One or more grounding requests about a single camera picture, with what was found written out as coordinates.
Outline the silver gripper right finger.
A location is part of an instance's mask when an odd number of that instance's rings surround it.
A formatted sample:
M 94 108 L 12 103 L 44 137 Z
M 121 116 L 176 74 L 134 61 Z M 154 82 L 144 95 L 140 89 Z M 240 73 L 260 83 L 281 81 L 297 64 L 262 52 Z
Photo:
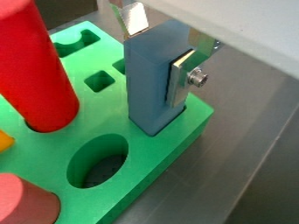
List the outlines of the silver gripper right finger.
M 190 48 L 170 64 L 165 102 L 172 108 L 185 100 L 190 86 L 204 86 L 208 75 L 202 72 L 202 63 L 221 47 L 218 40 L 193 28 L 188 44 Z

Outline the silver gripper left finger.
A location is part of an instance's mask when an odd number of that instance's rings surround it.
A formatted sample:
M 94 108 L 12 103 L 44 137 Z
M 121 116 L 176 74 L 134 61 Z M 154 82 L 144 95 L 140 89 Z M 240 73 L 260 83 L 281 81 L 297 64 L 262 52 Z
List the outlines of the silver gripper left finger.
M 124 39 L 129 39 L 149 28 L 145 7 L 136 0 L 108 1 L 124 33 Z

